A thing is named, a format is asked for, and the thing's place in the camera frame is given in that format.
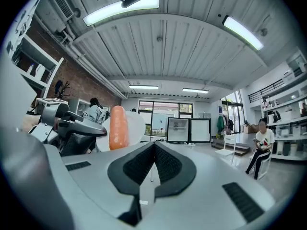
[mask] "corrugated metal ceiling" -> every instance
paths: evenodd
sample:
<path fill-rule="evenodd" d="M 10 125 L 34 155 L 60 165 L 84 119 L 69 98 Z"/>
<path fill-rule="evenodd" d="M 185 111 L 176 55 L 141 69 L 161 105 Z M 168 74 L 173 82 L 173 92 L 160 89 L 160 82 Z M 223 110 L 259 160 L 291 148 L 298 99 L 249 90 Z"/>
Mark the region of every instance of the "corrugated metal ceiling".
<path fill-rule="evenodd" d="M 81 9 L 83 17 L 114 1 L 72 2 Z M 182 15 L 209 24 L 171 16 L 129 19 L 133 15 L 149 13 Z M 225 33 L 227 30 L 222 21 L 226 15 L 253 31 L 264 48 L 258 52 L 247 50 L 248 46 L 242 39 L 237 40 L 231 32 Z M 114 21 L 120 18 L 127 18 L 127 21 Z M 293 23 L 293 18 L 279 0 L 160 0 L 157 10 L 132 11 L 101 21 L 95 25 L 96 33 L 87 34 L 75 45 L 106 77 L 176 76 L 235 87 L 242 78 L 250 77 L 264 65 L 261 60 L 275 66 L 282 58 L 288 57 L 285 52 L 297 46 Z M 77 36 L 90 30 L 84 26 L 82 18 L 74 18 L 71 26 Z M 260 36 L 262 28 L 268 29 L 265 37 Z M 137 82 L 148 85 L 151 81 Z M 182 94 L 181 87 L 188 88 L 189 85 L 158 82 L 160 94 Z M 114 84 L 122 92 L 130 92 L 128 85 L 133 83 L 115 80 Z M 219 94 L 218 88 L 210 85 L 197 87 L 212 88 L 210 93 Z"/>

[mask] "fluorescent light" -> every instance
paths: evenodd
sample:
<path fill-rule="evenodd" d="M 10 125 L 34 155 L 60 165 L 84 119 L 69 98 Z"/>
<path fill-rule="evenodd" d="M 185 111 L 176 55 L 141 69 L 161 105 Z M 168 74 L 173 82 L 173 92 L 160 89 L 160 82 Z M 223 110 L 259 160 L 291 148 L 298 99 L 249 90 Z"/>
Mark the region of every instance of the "fluorescent light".
<path fill-rule="evenodd" d="M 107 5 L 101 9 L 96 10 L 95 12 L 85 16 L 83 18 L 85 24 L 90 26 L 92 24 L 97 23 L 98 21 L 104 20 L 108 17 L 130 12 L 134 10 L 145 10 L 145 9 L 158 9 L 159 8 L 159 0 L 140 0 L 127 8 L 122 8 L 122 2 L 115 2 L 110 5 Z"/>
<path fill-rule="evenodd" d="M 257 50 L 261 50 L 263 48 L 263 44 L 253 35 L 253 33 L 251 33 L 248 29 L 246 29 L 239 22 L 235 21 L 233 18 L 226 16 L 223 21 L 223 25 L 239 34 Z"/>
<path fill-rule="evenodd" d="M 206 94 L 206 93 L 209 92 L 209 90 L 196 90 L 196 89 L 187 89 L 187 88 L 184 88 L 182 91 L 184 91 L 184 92 L 203 93 L 203 94 Z"/>
<path fill-rule="evenodd" d="M 131 89 L 140 89 L 140 90 L 157 90 L 159 86 L 150 86 L 150 85 L 130 85 Z"/>

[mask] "orange sausage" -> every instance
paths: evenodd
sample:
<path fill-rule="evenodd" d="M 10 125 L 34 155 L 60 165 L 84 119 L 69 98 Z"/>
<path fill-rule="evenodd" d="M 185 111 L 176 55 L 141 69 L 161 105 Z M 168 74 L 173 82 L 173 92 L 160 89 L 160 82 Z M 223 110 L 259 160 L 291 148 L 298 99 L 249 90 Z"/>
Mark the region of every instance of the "orange sausage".
<path fill-rule="evenodd" d="M 128 122 L 125 109 L 114 106 L 111 111 L 109 146 L 110 150 L 125 148 L 129 145 Z"/>

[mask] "ceiling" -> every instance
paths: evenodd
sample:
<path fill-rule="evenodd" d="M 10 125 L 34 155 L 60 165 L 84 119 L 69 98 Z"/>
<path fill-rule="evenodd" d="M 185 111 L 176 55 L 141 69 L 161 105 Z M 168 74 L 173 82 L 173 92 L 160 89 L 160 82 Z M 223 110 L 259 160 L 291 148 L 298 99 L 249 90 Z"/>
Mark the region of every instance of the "ceiling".
<path fill-rule="evenodd" d="M 295 20 L 280 0 L 160 0 L 159 9 L 120 14 L 91 27 L 82 18 L 114 1 L 69 1 L 81 10 L 80 18 L 70 22 L 76 35 L 72 45 L 124 94 L 212 102 L 266 74 L 301 44 Z M 263 49 L 255 50 L 228 31 L 222 25 L 226 15 L 252 31 Z M 260 35 L 263 28 L 268 30 L 265 37 Z M 136 84 L 159 89 L 129 88 Z"/>

